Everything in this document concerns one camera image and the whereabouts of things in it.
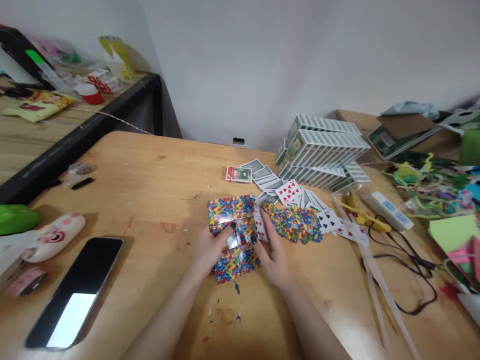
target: stack of card boxes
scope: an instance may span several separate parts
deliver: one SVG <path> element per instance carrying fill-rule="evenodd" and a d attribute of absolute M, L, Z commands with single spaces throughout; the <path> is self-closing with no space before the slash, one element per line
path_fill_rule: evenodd
<path fill-rule="evenodd" d="M 298 114 L 275 163 L 284 180 L 328 189 L 345 180 L 343 167 L 369 149 L 352 122 Z"/>
<path fill-rule="evenodd" d="M 291 166 L 285 158 L 278 167 L 278 177 L 285 180 L 295 179 L 299 184 L 328 189 L 345 178 L 345 173 L 341 167 Z"/>
<path fill-rule="evenodd" d="M 333 184 L 330 188 L 334 193 L 371 181 L 365 171 L 355 161 L 344 166 L 343 170 L 345 171 L 346 177 Z"/>
<path fill-rule="evenodd" d="M 287 142 L 287 139 L 284 138 L 280 148 L 278 149 L 278 152 L 276 153 L 275 165 L 280 165 L 282 160 L 285 158 L 285 155 L 287 154 L 288 149 L 289 149 L 289 144 Z"/>
<path fill-rule="evenodd" d="M 360 135 L 301 129 L 289 144 L 286 158 L 291 166 L 338 168 L 369 149 Z"/>
<path fill-rule="evenodd" d="M 290 144 L 298 130 L 315 130 L 321 132 L 347 133 L 362 136 L 362 133 L 353 122 L 327 119 L 323 117 L 298 114 L 286 138 Z"/>

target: heart playing card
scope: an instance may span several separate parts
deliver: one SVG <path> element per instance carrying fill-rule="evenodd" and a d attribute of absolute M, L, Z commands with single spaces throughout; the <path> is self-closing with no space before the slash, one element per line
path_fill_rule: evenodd
<path fill-rule="evenodd" d="M 289 180 L 276 189 L 275 192 L 281 203 L 287 206 L 293 199 L 298 198 L 302 194 L 302 188 L 295 180 Z"/>
<path fill-rule="evenodd" d="M 360 229 L 360 233 L 362 234 L 362 236 L 366 237 L 367 229 L 364 226 L 360 226 L 360 225 L 358 227 Z M 333 232 L 349 240 L 354 239 L 353 233 L 347 228 L 347 226 L 344 224 L 344 221 L 342 219 L 338 219 L 338 226 L 337 228 L 333 229 Z"/>
<path fill-rule="evenodd" d="M 265 228 L 263 218 L 261 216 L 254 216 L 253 219 L 255 220 L 256 238 L 268 242 L 269 238 L 267 237 L 267 229 Z"/>

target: wire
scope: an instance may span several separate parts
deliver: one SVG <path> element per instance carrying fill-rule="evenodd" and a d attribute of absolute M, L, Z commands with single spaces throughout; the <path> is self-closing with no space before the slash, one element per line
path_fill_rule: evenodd
<path fill-rule="evenodd" d="M 381 215 L 377 215 L 375 216 L 375 219 L 377 218 L 382 218 L 382 221 L 386 224 L 389 224 L 388 221 Z M 389 243 L 386 243 L 386 242 L 380 242 L 378 240 L 375 240 L 372 236 L 372 226 L 374 225 L 374 223 L 372 223 L 369 227 L 368 227 L 368 236 L 370 237 L 370 239 L 372 239 L 374 242 L 380 244 L 380 245 L 384 245 L 384 246 L 387 246 L 389 248 L 393 248 L 393 249 L 397 249 L 397 250 L 400 250 L 402 251 L 403 253 L 405 253 L 411 260 L 411 262 L 415 265 L 415 268 L 411 267 L 409 264 L 407 264 L 405 261 L 403 261 L 401 258 L 399 258 L 398 256 L 396 255 L 393 255 L 393 254 L 389 254 L 389 253 L 382 253 L 382 254 L 378 254 L 378 255 L 374 255 L 373 258 L 374 259 L 381 259 L 381 258 L 391 258 L 391 259 L 394 259 L 396 260 L 397 262 L 399 262 L 402 266 L 406 267 L 407 269 L 409 269 L 411 272 L 413 272 L 414 274 L 417 274 L 418 276 L 420 276 L 423 280 L 425 280 L 425 282 L 428 284 L 428 286 L 432 289 L 433 291 L 433 298 L 428 300 L 428 301 L 425 301 L 423 303 L 421 303 L 419 306 L 417 306 L 417 308 L 415 308 L 414 310 L 412 311 L 407 311 L 405 309 L 403 309 L 396 301 L 395 301 L 395 304 L 396 306 L 398 307 L 398 309 L 404 313 L 404 314 L 407 314 L 407 315 L 411 315 L 411 316 L 415 316 L 415 315 L 418 315 L 420 314 L 429 304 L 432 304 L 434 303 L 435 301 L 437 301 L 438 299 L 438 294 L 437 294 L 437 291 L 435 290 L 435 288 L 432 286 L 432 284 L 429 282 L 429 279 L 432 279 L 434 277 L 433 273 L 431 270 L 435 270 L 436 268 L 436 265 L 430 261 L 427 261 L 427 260 L 424 260 L 422 259 L 419 254 L 415 251 L 415 249 L 413 248 L 413 246 L 410 244 L 410 242 L 408 241 L 408 239 L 402 234 L 400 233 L 399 231 L 395 230 L 393 227 L 392 229 L 397 233 L 399 234 L 403 241 L 405 241 L 405 243 L 407 244 L 407 246 L 409 247 L 409 249 L 411 250 L 411 252 L 413 253 L 410 254 L 407 250 L 405 250 L 405 248 L 403 248 L 393 237 L 392 233 L 391 232 L 387 232 L 386 235 L 396 244 L 395 245 L 392 245 L 392 244 L 389 244 Z M 365 268 L 365 264 L 364 264 L 364 259 L 363 257 L 361 258 L 360 260 L 361 262 L 361 267 L 363 268 L 363 270 L 367 271 L 367 269 Z M 426 274 L 420 269 L 420 266 L 424 267 L 426 269 Z M 375 284 L 380 287 L 379 283 L 377 282 L 377 280 L 375 278 L 373 278 L 373 281 L 375 282 Z"/>
<path fill-rule="evenodd" d="M 69 107 L 70 110 L 78 110 L 78 111 L 83 111 L 83 112 L 86 112 L 86 113 L 95 113 L 95 114 L 102 114 L 102 115 L 106 115 L 106 116 L 109 116 L 111 118 L 114 118 L 114 119 L 117 119 L 118 121 L 124 123 L 124 124 L 127 124 L 128 126 L 131 126 L 132 128 L 134 129 L 137 129 L 138 131 L 141 131 L 142 133 L 145 133 L 147 135 L 153 135 L 151 132 L 148 132 L 148 131 L 145 131 L 139 127 L 136 127 L 135 125 L 132 125 L 131 123 L 129 122 L 126 122 L 125 120 L 122 120 L 121 118 L 118 118 L 116 116 L 113 116 L 113 115 L 110 115 L 109 113 L 106 113 L 106 112 L 102 112 L 102 111 L 94 111 L 94 110 L 85 110 L 85 109 L 80 109 L 78 107 Z"/>

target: smartphone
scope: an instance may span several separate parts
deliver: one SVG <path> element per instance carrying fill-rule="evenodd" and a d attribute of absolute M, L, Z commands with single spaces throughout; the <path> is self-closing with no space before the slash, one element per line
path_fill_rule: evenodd
<path fill-rule="evenodd" d="M 82 328 L 123 246 L 123 240 L 88 240 L 25 340 L 27 349 L 66 350 Z"/>

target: green paper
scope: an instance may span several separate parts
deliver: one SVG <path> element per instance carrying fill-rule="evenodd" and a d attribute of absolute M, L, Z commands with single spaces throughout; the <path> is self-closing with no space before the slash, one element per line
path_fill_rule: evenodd
<path fill-rule="evenodd" d="M 429 232 L 446 253 L 457 250 L 472 236 L 480 236 L 473 214 L 432 220 Z"/>
<path fill-rule="evenodd" d="M 464 130 L 461 137 L 458 163 L 466 166 L 480 166 L 480 129 Z"/>
<path fill-rule="evenodd" d="M 35 64 L 45 64 L 45 60 L 35 50 L 25 50 L 26 54 L 35 62 Z"/>

